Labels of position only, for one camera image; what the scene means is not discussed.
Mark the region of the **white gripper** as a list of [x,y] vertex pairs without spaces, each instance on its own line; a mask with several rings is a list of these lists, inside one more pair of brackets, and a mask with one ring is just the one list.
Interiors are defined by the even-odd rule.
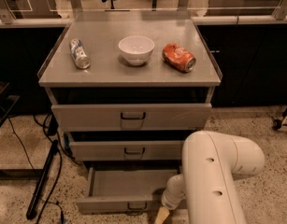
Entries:
[[185,199],[183,186],[166,186],[154,224],[164,224],[168,218],[170,211],[178,208],[179,204]]

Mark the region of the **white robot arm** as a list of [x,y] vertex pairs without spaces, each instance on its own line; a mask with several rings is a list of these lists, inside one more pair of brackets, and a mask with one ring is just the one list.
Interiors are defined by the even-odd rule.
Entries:
[[182,171],[170,177],[154,224],[164,224],[185,201],[190,224],[247,224],[234,180],[264,169],[263,150],[241,136],[210,131],[190,134],[181,153]]

